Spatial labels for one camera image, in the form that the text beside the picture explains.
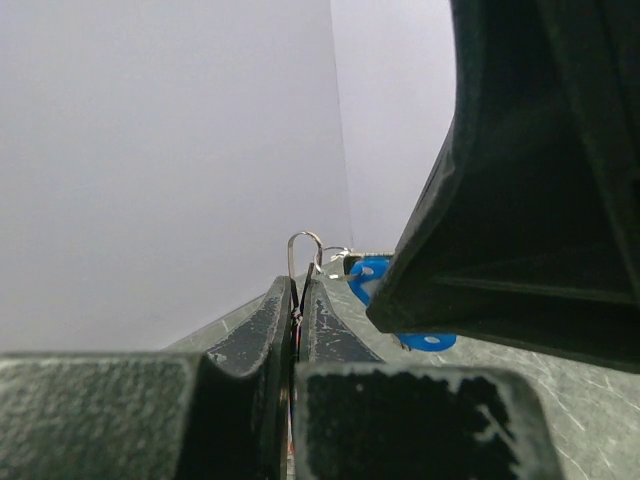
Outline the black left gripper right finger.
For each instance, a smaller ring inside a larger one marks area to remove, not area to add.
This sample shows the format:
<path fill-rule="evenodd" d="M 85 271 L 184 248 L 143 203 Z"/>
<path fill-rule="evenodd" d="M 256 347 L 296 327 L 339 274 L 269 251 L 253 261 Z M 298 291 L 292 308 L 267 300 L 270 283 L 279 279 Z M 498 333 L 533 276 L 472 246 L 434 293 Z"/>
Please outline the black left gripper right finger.
<path fill-rule="evenodd" d="M 306 291 L 293 385 L 300 479 L 556 479 L 530 384 L 497 368 L 386 363 Z"/>

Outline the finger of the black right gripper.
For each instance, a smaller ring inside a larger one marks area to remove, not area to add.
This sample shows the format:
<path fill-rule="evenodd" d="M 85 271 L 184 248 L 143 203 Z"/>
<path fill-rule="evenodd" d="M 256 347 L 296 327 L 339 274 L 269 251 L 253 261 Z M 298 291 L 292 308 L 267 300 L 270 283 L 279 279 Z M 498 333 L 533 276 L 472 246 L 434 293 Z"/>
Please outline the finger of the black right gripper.
<path fill-rule="evenodd" d="M 451 125 L 379 294 L 443 330 L 639 370 L 639 5 L 454 1 Z"/>

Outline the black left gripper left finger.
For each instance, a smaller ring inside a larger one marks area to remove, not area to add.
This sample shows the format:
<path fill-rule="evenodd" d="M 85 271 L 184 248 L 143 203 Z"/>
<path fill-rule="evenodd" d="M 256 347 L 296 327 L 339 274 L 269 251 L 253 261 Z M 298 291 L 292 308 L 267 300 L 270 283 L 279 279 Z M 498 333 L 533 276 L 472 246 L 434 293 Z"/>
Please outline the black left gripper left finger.
<path fill-rule="evenodd" d="M 1 358 L 5 479 L 282 479 L 291 283 L 196 351 Z"/>

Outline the silver keyring with clips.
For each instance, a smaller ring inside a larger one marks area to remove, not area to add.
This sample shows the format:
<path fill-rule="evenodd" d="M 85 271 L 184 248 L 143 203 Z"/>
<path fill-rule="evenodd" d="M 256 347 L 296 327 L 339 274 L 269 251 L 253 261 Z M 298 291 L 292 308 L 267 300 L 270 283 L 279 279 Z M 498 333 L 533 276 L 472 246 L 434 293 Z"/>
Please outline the silver keyring with clips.
<path fill-rule="evenodd" d="M 296 282 L 295 242 L 308 237 L 316 245 L 303 277 Z M 287 242 L 287 266 L 291 283 L 292 361 L 299 362 L 379 362 L 381 358 L 336 314 L 323 281 L 348 283 L 371 280 L 374 270 L 358 267 L 353 272 L 333 274 L 323 269 L 323 254 L 328 250 L 320 237 L 310 231 L 292 235 Z"/>

